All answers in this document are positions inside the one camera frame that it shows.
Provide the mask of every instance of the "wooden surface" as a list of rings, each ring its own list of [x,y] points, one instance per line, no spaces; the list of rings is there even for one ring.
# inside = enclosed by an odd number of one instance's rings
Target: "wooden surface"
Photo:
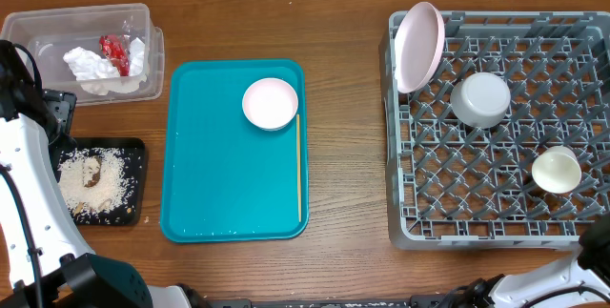
[[[164,32],[159,99],[75,113],[74,136],[137,136],[151,155],[140,222],[80,229],[99,255],[128,261],[149,284],[184,282],[208,298],[404,298],[530,271],[563,256],[550,250],[406,252],[390,243],[377,45],[390,14],[419,1],[441,10],[610,10],[610,0],[0,0],[0,18],[19,10],[141,2]],[[292,58],[305,71],[309,226],[286,241],[169,242],[158,222],[172,72],[192,60],[265,57]],[[0,297],[10,293],[8,271],[0,251]]]

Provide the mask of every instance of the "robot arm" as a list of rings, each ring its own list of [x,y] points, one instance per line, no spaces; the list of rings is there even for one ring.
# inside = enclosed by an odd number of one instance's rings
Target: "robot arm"
[[[604,302],[609,296],[608,284],[592,270],[581,268],[578,255],[526,274],[504,277],[490,293],[496,308],[527,307],[537,300],[536,308],[573,307]]]
[[[64,202],[49,158],[49,142],[42,127],[29,117],[6,121],[0,118],[0,164],[11,168],[15,186],[22,194],[31,233],[42,255],[42,276],[60,267],[68,254],[80,257],[93,250],[80,235]],[[33,283],[28,246],[9,187],[0,180],[0,224],[9,250],[10,283]]]

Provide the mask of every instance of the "small black tray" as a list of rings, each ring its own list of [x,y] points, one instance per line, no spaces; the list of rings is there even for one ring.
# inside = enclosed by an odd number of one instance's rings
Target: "small black tray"
[[[96,216],[91,215],[72,215],[74,223],[77,225],[102,225],[102,226],[127,226],[137,223],[140,218],[142,208],[142,196],[144,195],[144,183],[146,181],[146,171],[148,164],[148,153],[144,142],[135,137],[76,137],[78,144],[77,150],[93,148],[116,148],[122,149],[122,155],[125,161],[124,177],[135,178],[136,182],[128,189],[132,195],[127,198],[127,203],[116,207],[108,213],[98,213]],[[55,177],[59,181],[61,172],[58,169],[59,164],[68,160],[67,154],[71,149],[57,149],[51,155],[51,165],[55,170]]]

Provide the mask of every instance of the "white bowl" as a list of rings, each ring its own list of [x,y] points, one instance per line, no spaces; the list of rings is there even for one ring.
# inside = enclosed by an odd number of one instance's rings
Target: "white bowl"
[[[542,190],[553,194],[565,194],[580,184],[582,170],[572,150],[555,146],[534,160],[532,177]]]
[[[241,102],[244,114],[252,124],[265,131],[284,128],[296,115],[298,97],[287,82],[264,78],[251,85]]]

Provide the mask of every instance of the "gray dish rack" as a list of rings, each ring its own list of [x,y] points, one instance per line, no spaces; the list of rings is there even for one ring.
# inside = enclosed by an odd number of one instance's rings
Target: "gray dish rack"
[[[610,14],[443,11],[431,82],[397,91],[392,14],[379,46],[386,112],[389,232],[401,249],[571,249],[610,209]],[[506,80],[512,102],[492,129],[469,128],[449,95],[475,72]],[[531,164],[570,147],[583,169],[568,195],[542,191]]]

